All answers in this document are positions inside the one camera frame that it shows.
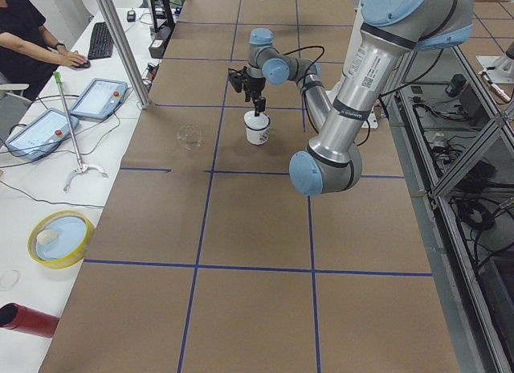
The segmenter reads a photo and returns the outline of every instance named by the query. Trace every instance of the black shirt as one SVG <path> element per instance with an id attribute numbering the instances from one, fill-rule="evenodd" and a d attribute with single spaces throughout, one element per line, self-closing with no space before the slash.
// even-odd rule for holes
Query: black shirt
<path id="1" fill-rule="evenodd" d="M 0 7 L 0 34 L 11 33 L 21 39 L 47 48 L 39 32 L 45 17 L 29 0 L 6 0 L 9 7 Z M 38 61 L 27 55 L 0 47 L 0 72 L 12 83 L 29 84 L 27 97 L 37 95 L 57 65 Z"/>

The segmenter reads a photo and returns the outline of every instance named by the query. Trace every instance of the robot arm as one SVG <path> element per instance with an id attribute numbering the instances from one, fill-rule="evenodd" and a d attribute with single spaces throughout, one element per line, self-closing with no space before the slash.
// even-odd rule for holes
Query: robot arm
<path id="1" fill-rule="evenodd" d="M 400 56 L 409 51 L 450 47 L 471 35 L 475 0 L 361 0 L 362 42 L 348 76 L 331 103 L 311 61 L 281 55 L 273 34 L 254 29 L 246 66 L 247 82 L 296 83 L 318 128 L 306 151 L 296 153 L 289 172 L 305 195 L 338 192 L 361 176 L 354 143 Z"/>

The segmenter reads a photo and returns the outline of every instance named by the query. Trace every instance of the person's arm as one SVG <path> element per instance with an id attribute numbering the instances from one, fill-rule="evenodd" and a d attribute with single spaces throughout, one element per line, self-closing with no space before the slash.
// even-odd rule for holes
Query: person's arm
<path id="1" fill-rule="evenodd" d="M 53 53 L 43 47 L 32 42 L 25 41 L 16 35 L 12 35 L 7 32 L 0 34 L 0 46 L 6 47 L 20 54 L 28 55 L 38 61 L 48 62 L 49 64 L 77 66 L 83 64 L 86 60 L 83 55 L 75 52 L 68 52 L 66 55 Z"/>
<path id="2" fill-rule="evenodd" d="M 59 40 L 45 26 L 39 27 L 39 33 L 41 33 L 41 37 L 43 37 L 43 41 L 48 47 L 55 49 L 60 55 L 67 55 L 66 46 L 63 44 L 56 46 Z"/>

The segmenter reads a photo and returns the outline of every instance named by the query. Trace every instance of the yellow ring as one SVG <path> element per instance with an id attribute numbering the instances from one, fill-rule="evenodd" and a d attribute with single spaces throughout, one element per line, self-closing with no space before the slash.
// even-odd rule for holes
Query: yellow ring
<path id="1" fill-rule="evenodd" d="M 54 222 L 57 219 L 64 218 L 67 216 L 76 217 L 82 219 L 86 223 L 86 234 L 84 235 L 84 238 L 80 242 L 80 244 L 75 248 L 72 252 L 70 252 L 68 255 L 55 259 L 55 260 L 43 260 L 41 259 L 36 251 L 35 251 L 35 245 L 36 245 L 36 236 L 43 231 L 46 226 L 49 223 Z M 34 259 L 36 262 L 39 262 L 40 264 L 43 264 L 49 268 L 66 268 L 71 266 L 72 264 L 77 263 L 79 260 L 84 258 L 84 255 L 86 254 L 86 251 L 88 250 L 88 243 L 91 239 L 91 236 L 93 232 L 95 231 L 95 226 L 91 221 L 86 218 L 84 215 L 82 215 L 79 212 L 76 211 L 60 211 L 56 212 L 54 214 L 49 215 L 45 219 L 41 220 L 35 228 L 32 230 L 29 240 L 28 240 L 28 251 L 29 255 L 32 259 Z"/>

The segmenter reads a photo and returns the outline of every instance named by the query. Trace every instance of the blue and white device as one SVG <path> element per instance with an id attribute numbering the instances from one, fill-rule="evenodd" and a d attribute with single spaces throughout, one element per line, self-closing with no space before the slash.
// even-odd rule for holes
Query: blue and white device
<path id="1" fill-rule="evenodd" d="M 79 119 L 70 116 L 73 129 Z M 70 135 L 66 115 L 60 110 L 49 108 L 25 128 L 9 138 L 6 147 L 14 156 L 37 160 L 46 156 Z"/>
<path id="2" fill-rule="evenodd" d="M 78 118 L 103 121 L 124 98 L 128 85 L 123 81 L 95 78 L 70 107 L 70 114 Z"/>

